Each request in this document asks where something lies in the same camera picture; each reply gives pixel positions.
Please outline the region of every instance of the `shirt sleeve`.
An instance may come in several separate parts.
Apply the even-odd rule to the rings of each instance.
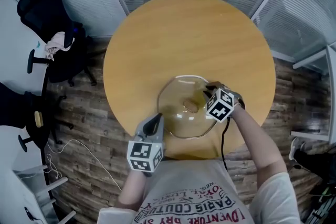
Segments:
[[[135,214],[131,209],[102,208],[99,210],[97,224],[131,224]]]
[[[288,173],[279,173],[266,180],[258,189],[249,210],[256,224],[301,223]]]

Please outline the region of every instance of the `person's left arm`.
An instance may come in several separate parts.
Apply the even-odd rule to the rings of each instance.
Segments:
[[[146,180],[142,172],[131,170],[114,207],[138,211],[143,202]]]

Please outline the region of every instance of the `round wooden table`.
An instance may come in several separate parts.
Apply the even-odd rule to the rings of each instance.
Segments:
[[[262,33],[241,11],[222,0],[151,0],[133,11],[110,40],[104,87],[117,120],[130,134],[156,113],[162,87],[178,75],[220,81],[239,92],[262,125],[273,102],[275,69]],[[220,156],[226,121],[203,138],[165,134],[165,155],[178,159]],[[232,120],[224,152],[244,140]]]

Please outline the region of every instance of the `yellow object on chair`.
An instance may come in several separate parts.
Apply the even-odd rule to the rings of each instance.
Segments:
[[[34,112],[34,117],[35,117],[35,124],[36,127],[40,128],[43,126],[43,118],[42,118],[42,113],[39,111]]]

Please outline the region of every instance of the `black pants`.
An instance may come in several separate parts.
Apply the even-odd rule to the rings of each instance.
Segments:
[[[308,155],[301,150],[296,150],[294,153],[294,159],[305,169],[320,176],[324,181],[329,181],[332,154],[323,153]]]

